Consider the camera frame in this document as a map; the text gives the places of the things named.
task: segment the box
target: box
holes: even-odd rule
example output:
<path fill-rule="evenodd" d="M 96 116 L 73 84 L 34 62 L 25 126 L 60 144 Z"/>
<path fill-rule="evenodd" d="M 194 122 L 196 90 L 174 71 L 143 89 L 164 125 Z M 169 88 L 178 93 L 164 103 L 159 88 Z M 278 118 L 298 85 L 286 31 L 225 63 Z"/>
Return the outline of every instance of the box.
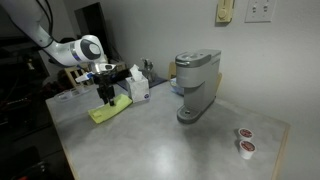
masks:
<path fill-rule="evenodd" d="M 134 81 L 132 77 L 128 77 L 126 85 L 133 103 L 150 99 L 148 79 L 144 76 L 140 81 Z"/>

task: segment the gray coffee maker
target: gray coffee maker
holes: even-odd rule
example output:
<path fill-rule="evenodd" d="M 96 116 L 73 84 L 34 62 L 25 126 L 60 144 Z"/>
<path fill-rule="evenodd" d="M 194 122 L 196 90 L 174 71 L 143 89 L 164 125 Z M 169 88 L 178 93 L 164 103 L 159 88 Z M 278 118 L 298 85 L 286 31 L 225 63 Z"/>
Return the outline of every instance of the gray coffee maker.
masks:
<path fill-rule="evenodd" d="M 184 88 L 184 105 L 178 109 L 181 123 L 196 122 L 214 102 L 221 51 L 201 49 L 176 57 L 177 84 Z"/>

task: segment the countertop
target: countertop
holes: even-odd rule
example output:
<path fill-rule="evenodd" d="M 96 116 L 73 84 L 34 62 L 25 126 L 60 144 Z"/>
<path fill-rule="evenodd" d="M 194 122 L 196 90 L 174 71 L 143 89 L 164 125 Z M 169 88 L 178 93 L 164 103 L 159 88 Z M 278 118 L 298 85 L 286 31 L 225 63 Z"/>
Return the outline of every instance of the countertop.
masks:
<path fill-rule="evenodd" d="M 103 105 L 94 89 L 65 103 L 46 101 L 75 179 L 276 179 L 288 124 L 216 99 L 195 124 L 184 125 L 176 117 L 183 97 L 169 83 L 150 94 L 101 124 L 87 112 Z M 254 132 L 250 160 L 238 153 L 242 127 Z"/>

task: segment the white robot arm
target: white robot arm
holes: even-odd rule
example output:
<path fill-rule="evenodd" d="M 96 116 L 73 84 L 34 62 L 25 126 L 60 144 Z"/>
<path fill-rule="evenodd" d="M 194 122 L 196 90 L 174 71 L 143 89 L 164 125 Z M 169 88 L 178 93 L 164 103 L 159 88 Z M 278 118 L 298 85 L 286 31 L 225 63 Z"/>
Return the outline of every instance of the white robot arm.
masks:
<path fill-rule="evenodd" d="M 41 26 L 43 10 L 36 0 L 0 0 L 15 25 L 38 44 L 51 58 L 62 66 L 89 63 L 92 74 L 112 70 L 115 65 L 108 64 L 100 41 L 92 35 L 68 42 L 56 42 Z"/>

